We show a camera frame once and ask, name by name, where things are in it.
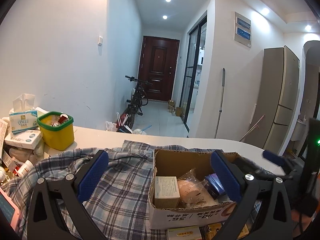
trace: refrigerator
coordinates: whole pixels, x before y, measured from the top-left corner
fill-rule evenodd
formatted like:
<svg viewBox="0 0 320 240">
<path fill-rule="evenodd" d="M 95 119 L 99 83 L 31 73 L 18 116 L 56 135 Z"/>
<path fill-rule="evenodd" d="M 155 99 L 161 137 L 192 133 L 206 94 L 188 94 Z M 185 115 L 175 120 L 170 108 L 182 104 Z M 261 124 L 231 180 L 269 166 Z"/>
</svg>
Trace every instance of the refrigerator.
<svg viewBox="0 0 320 240">
<path fill-rule="evenodd" d="M 245 143 L 279 153 L 293 116 L 299 67 L 298 57 L 287 46 L 264 50 L 259 96 L 250 128 L 265 117 Z"/>
</svg>

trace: recessed light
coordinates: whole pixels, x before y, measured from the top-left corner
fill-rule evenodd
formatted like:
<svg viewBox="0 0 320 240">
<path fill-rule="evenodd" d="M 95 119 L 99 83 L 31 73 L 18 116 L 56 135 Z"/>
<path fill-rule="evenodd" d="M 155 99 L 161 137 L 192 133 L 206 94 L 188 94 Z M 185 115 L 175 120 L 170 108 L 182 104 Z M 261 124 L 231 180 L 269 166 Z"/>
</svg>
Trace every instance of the recessed light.
<svg viewBox="0 0 320 240">
<path fill-rule="evenodd" d="M 270 10 L 269 10 L 268 8 L 264 8 L 264 9 L 261 11 L 261 14 L 264 15 L 264 16 L 266 16 L 266 15 L 269 14 L 269 12 L 270 12 Z"/>
</svg>

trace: plaid cloth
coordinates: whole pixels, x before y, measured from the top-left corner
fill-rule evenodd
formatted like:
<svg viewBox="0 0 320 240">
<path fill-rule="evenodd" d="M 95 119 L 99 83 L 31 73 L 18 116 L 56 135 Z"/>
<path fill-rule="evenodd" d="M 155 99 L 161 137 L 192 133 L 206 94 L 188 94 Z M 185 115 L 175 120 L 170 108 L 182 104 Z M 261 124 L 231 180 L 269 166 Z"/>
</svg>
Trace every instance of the plaid cloth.
<svg viewBox="0 0 320 240">
<path fill-rule="evenodd" d="M 191 152 L 214 149 L 186 149 L 182 146 L 151 146 L 125 141 L 122 148 L 105 149 L 109 168 L 103 174 L 91 198 L 83 205 L 107 239 L 166 239 L 165 230 L 148 227 L 148 191 L 153 174 L 153 156 L 157 148 Z M 39 178 L 59 180 L 76 173 L 96 153 L 95 148 L 66 151 L 38 163 L 25 177 L 15 178 L 3 186 L 22 213 L 19 235 L 27 239 L 27 219 L 31 195 Z M 81 238 L 63 202 L 62 215 L 72 235 Z"/>
</svg>

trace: brown front door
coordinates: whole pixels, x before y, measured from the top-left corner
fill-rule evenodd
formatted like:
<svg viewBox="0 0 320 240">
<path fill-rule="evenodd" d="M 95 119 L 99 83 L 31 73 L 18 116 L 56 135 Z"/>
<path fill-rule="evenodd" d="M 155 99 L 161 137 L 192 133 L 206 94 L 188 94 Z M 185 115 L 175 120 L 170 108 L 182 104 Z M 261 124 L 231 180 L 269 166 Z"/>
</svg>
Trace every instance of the brown front door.
<svg viewBox="0 0 320 240">
<path fill-rule="evenodd" d="M 145 87 L 149 99 L 171 99 L 178 49 L 178 40 L 143 37 L 139 79 L 153 84 Z"/>
</svg>

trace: small cardboard box on floor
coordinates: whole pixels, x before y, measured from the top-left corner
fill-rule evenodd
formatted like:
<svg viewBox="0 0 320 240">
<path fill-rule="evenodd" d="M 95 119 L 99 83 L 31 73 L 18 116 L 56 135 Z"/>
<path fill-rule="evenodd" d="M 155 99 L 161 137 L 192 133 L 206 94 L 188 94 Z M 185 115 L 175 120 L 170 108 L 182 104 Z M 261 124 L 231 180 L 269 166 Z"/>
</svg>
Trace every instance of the small cardboard box on floor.
<svg viewBox="0 0 320 240">
<path fill-rule="evenodd" d="M 239 157 L 237 153 L 225 153 L 225 156 L 231 162 Z M 182 228 L 195 225 L 202 227 L 228 219 L 236 206 L 235 202 L 225 202 L 216 206 L 194 209 L 158 209 L 154 206 L 156 176 L 176 176 L 179 178 L 191 169 L 196 168 L 196 177 L 202 181 L 204 176 L 214 173 L 210 165 L 210 157 L 211 153 L 162 149 L 155 151 L 154 173 L 148 195 L 150 229 Z"/>
</svg>

